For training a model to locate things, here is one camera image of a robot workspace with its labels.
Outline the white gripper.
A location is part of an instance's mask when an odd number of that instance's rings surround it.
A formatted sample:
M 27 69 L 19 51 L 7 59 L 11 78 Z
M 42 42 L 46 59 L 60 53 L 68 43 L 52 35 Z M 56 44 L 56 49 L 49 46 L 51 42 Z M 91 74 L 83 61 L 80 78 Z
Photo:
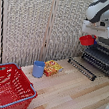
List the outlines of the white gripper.
M 86 32 L 87 34 L 103 37 L 104 39 L 109 38 L 109 26 L 101 26 L 99 22 L 94 24 L 88 20 L 83 21 L 82 31 Z

